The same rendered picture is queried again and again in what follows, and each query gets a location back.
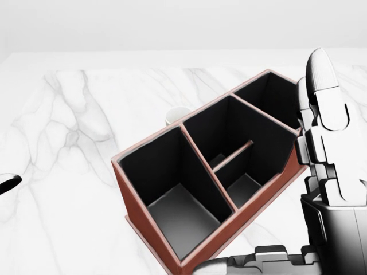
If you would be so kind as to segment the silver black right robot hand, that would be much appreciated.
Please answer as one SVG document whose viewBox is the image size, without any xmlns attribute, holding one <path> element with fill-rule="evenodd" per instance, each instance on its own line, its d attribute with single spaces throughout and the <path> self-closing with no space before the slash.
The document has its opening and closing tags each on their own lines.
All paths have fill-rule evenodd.
<svg viewBox="0 0 367 275">
<path fill-rule="evenodd" d="M 298 162 L 309 166 L 301 196 L 309 245 L 288 254 L 282 245 L 215 258 L 192 275 L 367 275 L 365 145 L 354 106 L 342 95 L 324 49 L 315 49 L 298 81 Z"/>
</svg>

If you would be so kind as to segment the red-brown desk caddy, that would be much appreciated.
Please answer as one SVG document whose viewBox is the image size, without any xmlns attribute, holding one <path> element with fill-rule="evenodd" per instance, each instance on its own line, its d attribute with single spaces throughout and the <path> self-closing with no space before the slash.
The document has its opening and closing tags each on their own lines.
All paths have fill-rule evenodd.
<svg viewBox="0 0 367 275">
<path fill-rule="evenodd" d="M 296 83 L 266 70 L 111 160 L 127 220 L 172 275 L 219 254 L 304 170 Z"/>
</svg>

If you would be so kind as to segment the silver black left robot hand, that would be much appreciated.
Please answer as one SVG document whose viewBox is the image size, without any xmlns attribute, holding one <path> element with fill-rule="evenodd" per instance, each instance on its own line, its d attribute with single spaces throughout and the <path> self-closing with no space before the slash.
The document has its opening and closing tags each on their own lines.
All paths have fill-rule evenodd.
<svg viewBox="0 0 367 275">
<path fill-rule="evenodd" d="M 15 186 L 17 186 L 21 181 L 22 178 L 17 174 L 12 173 L 0 174 L 0 195 L 15 188 Z"/>
</svg>

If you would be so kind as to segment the white mug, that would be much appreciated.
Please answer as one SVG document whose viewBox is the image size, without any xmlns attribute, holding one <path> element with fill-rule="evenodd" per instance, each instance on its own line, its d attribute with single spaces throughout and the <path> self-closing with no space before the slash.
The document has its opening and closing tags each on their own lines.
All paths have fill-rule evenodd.
<svg viewBox="0 0 367 275">
<path fill-rule="evenodd" d="M 176 106 L 169 109 L 165 116 L 166 126 L 171 125 L 175 121 L 182 119 L 188 115 L 192 110 L 185 106 Z"/>
</svg>

